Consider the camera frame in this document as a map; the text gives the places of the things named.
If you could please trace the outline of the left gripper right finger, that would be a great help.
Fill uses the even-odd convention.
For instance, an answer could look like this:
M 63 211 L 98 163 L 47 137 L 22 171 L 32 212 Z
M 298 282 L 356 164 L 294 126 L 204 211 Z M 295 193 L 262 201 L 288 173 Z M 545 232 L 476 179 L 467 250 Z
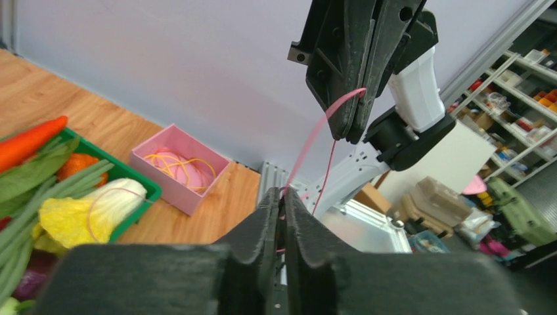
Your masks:
M 521 314 L 503 270 L 478 253 L 363 253 L 283 192 L 291 314 Z

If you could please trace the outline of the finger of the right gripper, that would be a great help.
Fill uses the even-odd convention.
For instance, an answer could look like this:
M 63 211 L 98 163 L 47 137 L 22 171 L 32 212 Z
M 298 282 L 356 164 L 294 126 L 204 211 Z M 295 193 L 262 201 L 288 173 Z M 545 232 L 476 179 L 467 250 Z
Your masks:
M 305 82 L 327 111 L 361 88 L 376 23 L 378 1 L 312 1 L 299 41 L 287 59 L 307 67 Z
M 361 84 L 367 91 L 356 103 L 353 122 L 346 136 L 346 140 L 351 144 L 358 143 L 365 133 L 383 73 L 400 40 L 407 33 L 407 28 L 413 23 L 414 16 L 422 10 L 423 6 L 423 1 L 380 2 Z

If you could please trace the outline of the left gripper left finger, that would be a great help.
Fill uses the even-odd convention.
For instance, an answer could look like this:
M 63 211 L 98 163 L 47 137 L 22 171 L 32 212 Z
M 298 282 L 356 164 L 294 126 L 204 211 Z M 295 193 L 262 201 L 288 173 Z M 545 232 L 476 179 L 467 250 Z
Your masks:
M 87 244 L 70 250 L 34 314 L 272 314 L 280 190 L 209 245 Z

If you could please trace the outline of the pink rubber band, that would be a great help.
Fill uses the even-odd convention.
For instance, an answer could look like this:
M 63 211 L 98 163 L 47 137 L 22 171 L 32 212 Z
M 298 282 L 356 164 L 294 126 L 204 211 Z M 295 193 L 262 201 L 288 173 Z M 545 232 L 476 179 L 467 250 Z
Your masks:
M 366 94 L 367 89 L 365 87 L 361 87 L 355 90 L 352 90 L 348 93 L 346 93 L 345 95 L 341 96 L 340 98 L 338 98 L 336 101 L 334 101 L 330 107 L 324 112 L 324 115 L 322 116 L 322 118 L 320 118 L 320 120 L 318 120 L 318 122 L 315 124 L 314 128 L 312 128 L 309 136 L 307 137 L 301 151 L 300 154 L 297 157 L 297 160 L 294 164 L 294 167 L 292 169 L 292 171 L 289 174 L 289 177 L 286 181 L 286 184 L 284 185 L 282 191 L 283 191 L 283 195 L 285 195 L 289 189 L 290 189 L 290 185 L 292 183 L 292 181 L 295 179 L 297 172 L 300 170 L 300 167 L 303 164 L 303 161 L 305 159 L 305 157 L 307 156 L 307 153 L 309 151 L 309 149 L 312 147 L 316 137 L 319 135 L 320 130 L 328 123 L 328 120 L 332 117 L 333 114 L 335 114 L 348 100 L 351 100 L 353 97 L 358 96 L 359 98 L 363 98 L 364 95 Z M 328 159 L 328 166 L 326 169 L 326 173 L 324 176 L 324 180 L 323 180 L 323 185 L 322 185 L 322 190 L 319 193 L 317 200 L 315 202 L 315 205 L 313 207 L 312 210 L 312 215 L 315 215 L 315 212 L 317 210 L 317 207 L 319 205 L 319 202 L 321 200 L 321 196 L 324 192 L 324 188 L 326 186 L 327 180 L 328 180 L 328 176 L 330 174 L 330 169 L 331 169 L 331 164 L 332 164 L 332 158 L 334 156 L 334 151 L 335 151 L 335 147 L 336 147 L 336 140 L 333 140 L 332 143 L 332 147 L 331 147 L 331 151 L 330 151 L 330 155 L 329 155 L 329 159 Z

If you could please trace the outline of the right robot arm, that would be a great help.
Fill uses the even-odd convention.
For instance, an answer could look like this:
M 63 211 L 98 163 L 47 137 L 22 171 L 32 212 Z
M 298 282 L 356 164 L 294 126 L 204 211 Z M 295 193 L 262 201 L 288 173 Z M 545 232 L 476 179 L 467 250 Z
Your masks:
M 354 151 L 299 192 L 312 215 L 350 198 L 387 171 L 420 161 L 454 127 L 434 72 L 435 16 L 424 1 L 313 1 L 288 59 L 324 115 L 295 162 L 298 171 L 323 127 Z

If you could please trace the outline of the pink plastic box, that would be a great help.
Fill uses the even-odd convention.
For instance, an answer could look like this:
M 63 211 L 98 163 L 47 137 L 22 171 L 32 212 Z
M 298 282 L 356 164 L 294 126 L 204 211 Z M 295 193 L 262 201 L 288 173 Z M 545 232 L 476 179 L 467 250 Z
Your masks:
M 169 125 L 131 150 L 132 168 L 162 189 L 162 199 L 191 216 L 231 161 Z

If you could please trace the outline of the yellow rubber bands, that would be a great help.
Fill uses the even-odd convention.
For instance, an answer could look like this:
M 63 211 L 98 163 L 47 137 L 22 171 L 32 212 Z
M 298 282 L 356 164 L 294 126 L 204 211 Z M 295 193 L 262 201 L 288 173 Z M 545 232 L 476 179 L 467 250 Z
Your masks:
M 143 159 L 180 185 L 199 194 L 205 192 L 217 177 L 213 166 L 198 157 L 186 158 L 169 150 L 159 150 L 143 156 Z

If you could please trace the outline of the storage shelf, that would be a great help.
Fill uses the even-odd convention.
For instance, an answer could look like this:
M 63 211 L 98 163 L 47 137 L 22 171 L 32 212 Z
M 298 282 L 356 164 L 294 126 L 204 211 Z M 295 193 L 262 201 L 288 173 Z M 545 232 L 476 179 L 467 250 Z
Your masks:
M 449 112 L 495 147 L 478 175 L 518 186 L 556 162 L 556 53 L 504 52 Z

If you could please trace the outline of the green plastic tray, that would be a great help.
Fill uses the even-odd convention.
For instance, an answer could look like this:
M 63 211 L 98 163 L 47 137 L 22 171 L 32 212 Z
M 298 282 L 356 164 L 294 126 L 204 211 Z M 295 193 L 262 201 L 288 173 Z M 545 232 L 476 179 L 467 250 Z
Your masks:
M 137 224 L 146 210 L 162 195 L 162 189 L 153 180 L 141 175 L 124 162 L 80 137 L 76 153 L 89 154 L 114 164 L 108 171 L 106 187 L 78 193 L 83 195 L 86 206 L 83 227 L 91 240 L 114 243 L 131 226 Z

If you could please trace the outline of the yellow napa cabbage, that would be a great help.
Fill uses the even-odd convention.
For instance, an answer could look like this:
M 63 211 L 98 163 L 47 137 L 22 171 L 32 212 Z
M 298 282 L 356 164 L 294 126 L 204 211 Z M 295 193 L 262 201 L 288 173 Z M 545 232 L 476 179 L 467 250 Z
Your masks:
M 119 178 L 80 198 L 49 198 L 38 210 L 33 248 L 60 256 L 78 245 L 108 243 L 146 193 L 136 180 Z

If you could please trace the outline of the purple eggplant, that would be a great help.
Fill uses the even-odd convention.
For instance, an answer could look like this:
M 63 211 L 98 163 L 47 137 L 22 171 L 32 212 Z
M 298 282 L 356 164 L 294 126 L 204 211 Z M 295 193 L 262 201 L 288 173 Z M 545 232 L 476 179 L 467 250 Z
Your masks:
M 33 250 L 24 275 L 11 297 L 20 302 L 35 299 L 57 261 L 55 254 Z

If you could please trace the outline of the orange small vegetable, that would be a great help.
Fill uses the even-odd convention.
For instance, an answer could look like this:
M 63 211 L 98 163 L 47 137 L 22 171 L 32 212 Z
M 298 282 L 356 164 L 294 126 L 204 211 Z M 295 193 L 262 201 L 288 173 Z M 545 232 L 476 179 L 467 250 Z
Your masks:
M 106 159 L 73 153 L 56 172 L 57 182 L 67 188 L 99 188 L 108 182 L 108 171 L 114 166 Z

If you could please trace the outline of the green long beans bundle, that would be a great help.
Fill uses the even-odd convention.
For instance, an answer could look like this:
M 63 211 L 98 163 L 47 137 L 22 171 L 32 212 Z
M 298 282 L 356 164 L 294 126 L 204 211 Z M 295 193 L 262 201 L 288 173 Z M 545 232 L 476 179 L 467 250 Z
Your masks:
M 39 187 L 21 214 L 1 232 L 1 304 L 17 287 L 17 277 L 23 275 L 26 269 L 33 247 L 32 230 L 43 202 L 49 198 L 84 192 L 98 184 L 101 175 L 113 167 L 113 163 L 103 159 L 60 182 L 55 177 L 49 178 Z

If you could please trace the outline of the green leafy vegetable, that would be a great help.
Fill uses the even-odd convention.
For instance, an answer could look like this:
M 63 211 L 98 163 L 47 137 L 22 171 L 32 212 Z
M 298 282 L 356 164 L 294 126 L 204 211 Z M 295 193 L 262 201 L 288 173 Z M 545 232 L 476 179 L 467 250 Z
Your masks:
M 45 150 L 31 161 L 1 175 L 1 218 L 11 216 L 31 197 L 35 188 L 51 178 L 69 159 L 80 137 Z

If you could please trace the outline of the orange carrot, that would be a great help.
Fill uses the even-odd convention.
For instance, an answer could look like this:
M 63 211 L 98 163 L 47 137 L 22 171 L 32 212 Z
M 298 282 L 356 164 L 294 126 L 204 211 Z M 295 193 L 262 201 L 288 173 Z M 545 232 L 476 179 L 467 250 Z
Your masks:
M 59 134 L 67 125 L 62 115 L 1 141 L 1 173 L 20 165 L 42 146 Z

